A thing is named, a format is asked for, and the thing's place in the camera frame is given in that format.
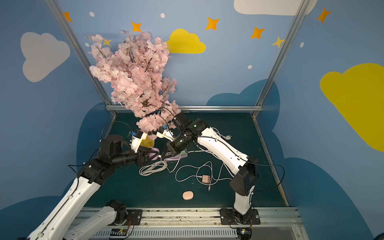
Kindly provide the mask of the purple earbud case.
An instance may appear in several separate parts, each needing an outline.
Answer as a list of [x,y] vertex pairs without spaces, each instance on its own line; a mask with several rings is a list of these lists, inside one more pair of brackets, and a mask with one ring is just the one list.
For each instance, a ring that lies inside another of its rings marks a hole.
[[148,160],[155,161],[159,157],[160,151],[157,148],[152,148],[149,151]]

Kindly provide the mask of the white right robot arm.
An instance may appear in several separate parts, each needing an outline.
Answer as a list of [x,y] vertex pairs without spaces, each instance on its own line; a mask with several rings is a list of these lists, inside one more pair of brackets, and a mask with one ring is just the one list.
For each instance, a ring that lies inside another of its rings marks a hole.
[[172,122],[180,130],[180,134],[167,142],[165,153],[175,157],[189,144],[197,143],[218,157],[234,175],[230,182],[235,192],[234,213],[245,217],[251,209],[252,194],[258,179],[257,159],[232,147],[202,119],[191,121],[185,117],[174,117]]

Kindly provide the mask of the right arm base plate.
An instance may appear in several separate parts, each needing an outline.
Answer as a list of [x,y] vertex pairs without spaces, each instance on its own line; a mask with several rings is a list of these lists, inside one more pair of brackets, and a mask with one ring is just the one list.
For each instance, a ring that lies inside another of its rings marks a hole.
[[240,214],[235,209],[221,208],[219,210],[222,225],[260,225],[259,212],[250,208],[245,215]]

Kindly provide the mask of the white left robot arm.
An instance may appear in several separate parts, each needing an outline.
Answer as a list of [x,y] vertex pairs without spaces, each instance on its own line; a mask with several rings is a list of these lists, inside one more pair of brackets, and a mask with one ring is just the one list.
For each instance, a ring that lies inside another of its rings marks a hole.
[[64,197],[27,238],[29,240],[88,240],[110,224],[124,223],[127,219],[126,206],[110,201],[88,220],[76,227],[70,227],[87,201],[117,168],[131,164],[142,167],[158,155],[157,151],[141,146],[140,139],[134,138],[131,143],[128,143],[119,135],[105,137],[101,140],[98,155],[82,166]]

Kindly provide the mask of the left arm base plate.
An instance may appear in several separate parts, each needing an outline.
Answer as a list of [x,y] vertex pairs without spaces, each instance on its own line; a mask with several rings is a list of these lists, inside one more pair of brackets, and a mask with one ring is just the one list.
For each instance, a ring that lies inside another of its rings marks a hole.
[[141,224],[143,215],[143,210],[140,209],[126,209],[122,214],[120,214],[119,225],[128,226],[134,225],[139,226]]

